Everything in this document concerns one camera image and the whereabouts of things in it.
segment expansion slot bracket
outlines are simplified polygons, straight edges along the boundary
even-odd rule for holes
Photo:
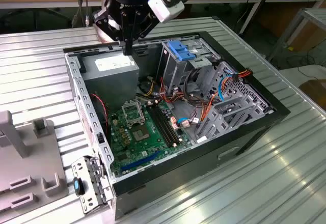
[[[74,189],[83,207],[83,213],[99,209],[101,206],[112,208],[115,196],[103,166],[97,157],[84,156],[71,165],[74,175]]]

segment blue wire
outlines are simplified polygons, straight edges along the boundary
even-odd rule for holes
[[[220,80],[220,83],[219,83],[219,87],[218,87],[219,97],[221,98],[222,101],[224,101],[224,97],[222,94],[222,82],[227,77],[232,77],[232,75],[227,75],[227,76],[222,77],[222,79]]]
[[[180,124],[181,122],[183,122],[183,121],[187,121],[187,120],[189,120],[188,118],[180,118],[179,120],[178,120],[178,123]]]

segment white label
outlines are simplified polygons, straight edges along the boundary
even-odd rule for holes
[[[128,56],[120,54],[113,57],[97,59],[95,60],[95,64],[99,71],[105,71],[134,65],[134,61],[131,61]]]
[[[194,122],[194,123],[198,123],[198,122],[199,122],[199,119],[195,117],[195,118],[193,119],[193,122]]]
[[[202,136],[201,138],[197,139],[197,143],[201,143],[203,141],[207,140],[206,136]]]

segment blue drive bay latch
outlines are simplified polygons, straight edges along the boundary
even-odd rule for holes
[[[168,41],[168,46],[173,53],[177,55],[180,61],[193,60],[196,55],[189,52],[186,45],[183,45],[180,41]]]

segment metal table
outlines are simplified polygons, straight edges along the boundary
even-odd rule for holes
[[[299,10],[287,29],[278,39],[277,43],[273,47],[272,52],[268,55],[267,60],[271,61],[272,58],[274,58],[284,42],[291,43],[293,40],[290,36],[297,36],[298,33],[302,30],[302,24],[306,24],[308,21],[314,23],[316,26],[326,31],[326,9]]]
[[[119,223],[325,223],[325,112],[253,48],[212,18],[174,20],[150,37],[208,31],[290,110],[250,151]],[[15,125],[54,121],[69,196],[8,223],[113,223],[110,209],[84,219],[70,164],[91,153],[72,100],[62,48],[98,44],[93,28],[0,36],[0,109]]]

